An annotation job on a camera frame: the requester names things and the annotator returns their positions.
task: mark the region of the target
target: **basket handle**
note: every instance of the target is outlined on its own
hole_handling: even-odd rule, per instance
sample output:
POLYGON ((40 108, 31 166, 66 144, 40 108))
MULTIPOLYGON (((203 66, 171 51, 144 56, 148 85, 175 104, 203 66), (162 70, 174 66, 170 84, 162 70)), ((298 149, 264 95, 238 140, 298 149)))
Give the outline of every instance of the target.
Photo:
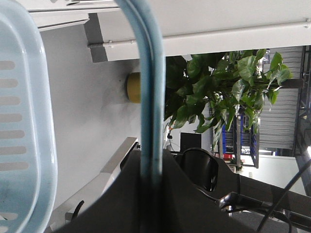
POLYGON ((159 232, 165 57, 162 35, 146 0, 116 0, 138 42, 141 66, 141 232, 159 232))

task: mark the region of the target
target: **white cabinet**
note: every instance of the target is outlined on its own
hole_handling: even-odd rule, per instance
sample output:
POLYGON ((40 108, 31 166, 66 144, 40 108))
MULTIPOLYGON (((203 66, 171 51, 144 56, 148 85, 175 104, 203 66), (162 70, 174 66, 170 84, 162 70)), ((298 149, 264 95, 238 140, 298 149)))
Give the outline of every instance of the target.
POLYGON ((17 0, 31 14, 40 31, 84 24, 89 13, 118 11, 113 0, 17 0))

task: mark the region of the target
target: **white wall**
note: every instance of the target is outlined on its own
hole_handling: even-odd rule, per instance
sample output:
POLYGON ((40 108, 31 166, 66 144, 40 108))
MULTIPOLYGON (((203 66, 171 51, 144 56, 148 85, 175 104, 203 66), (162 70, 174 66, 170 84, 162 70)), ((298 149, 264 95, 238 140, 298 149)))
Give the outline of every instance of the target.
MULTIPOLYGON (((164 36, 258 25, 301 22, 311 18, 309 0, 150 0, 164 36)), ((99 13, 104 41, 134 39, 122 12, 99 13)), ((166 55, 276 48, 311 43, 304 27, 225 33, 164 40, 166 55)), ((109 60, 138 58, 136 45, 106 47, 109 60)))
MULTIPOLYGON (((293 157, 260 155, 258 169, 244 166, 239 173, 246 177, 251 173, 255 180, 284 188, 297 172, 297 162, 293 157)), ((291 191, 306 194, 301 178, 293 185, 291 191)))
POLYGON ((83 25, 41 36, 58 159, 57 208, 99 174, 126 137, 140 140, 140 105, 129 102, 124 85, 138 61, 92 63, 83 25))

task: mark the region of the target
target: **potted plant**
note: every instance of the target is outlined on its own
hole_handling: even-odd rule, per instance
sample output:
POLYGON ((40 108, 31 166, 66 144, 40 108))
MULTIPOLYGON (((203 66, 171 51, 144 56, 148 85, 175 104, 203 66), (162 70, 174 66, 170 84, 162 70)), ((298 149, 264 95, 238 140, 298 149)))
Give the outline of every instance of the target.
POLYGON ((231 164, 234 164, 234 165, 236 165, 236 169, 237 169, 237 171, 241 171, 242 169, 243 169, 243 164, 244 164, 244 162, 242 161, 242 160, 240 160, 241 162, 241 166, 237 166, 236 164, 237 164, 237 160, 236 160, 236 158, 232 158, 231 160, 230 160, 230 163, 231 164))
POLYGON ((257 132, 264 97, 274 104, 282 82, 292 77, 279 53, 275 53, 269 71, 259 71, 258 63, 265 52, 261 49, 195 54, 190 61, 182 56, 167 57, 165 120, 171 118, 170 128, 181 128, 198 118, 196 132, 213 128, 214 146, 222 127, 229 130, 234 116, 243 112, 249 118, 245 129, 253 126, 257 132), (207 104, 209 117, 202 114, 207 104))

